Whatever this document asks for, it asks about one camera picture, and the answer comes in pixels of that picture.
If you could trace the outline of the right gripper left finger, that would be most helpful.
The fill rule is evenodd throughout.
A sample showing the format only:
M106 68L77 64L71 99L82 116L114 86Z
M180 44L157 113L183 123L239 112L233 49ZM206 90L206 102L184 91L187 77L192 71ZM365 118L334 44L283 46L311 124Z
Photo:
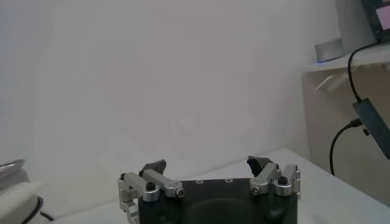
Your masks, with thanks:
M126 213L130 224L140 222L138 205L135 200L156 202L162 195L168 198L185 198L183 183L163 175L167 163L161 159L145 164L138 172L122 173L118 178L119 207Z

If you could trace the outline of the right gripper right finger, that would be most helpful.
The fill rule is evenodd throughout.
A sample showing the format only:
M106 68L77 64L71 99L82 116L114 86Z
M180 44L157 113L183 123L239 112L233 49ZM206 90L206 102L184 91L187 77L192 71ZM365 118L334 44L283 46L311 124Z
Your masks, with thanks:
M295 164L288 164L285 169L269 158L249 156L247 163L253 178L249 180L250 193L254 196L264 195L273 191L279 197L301 195L301 170Z

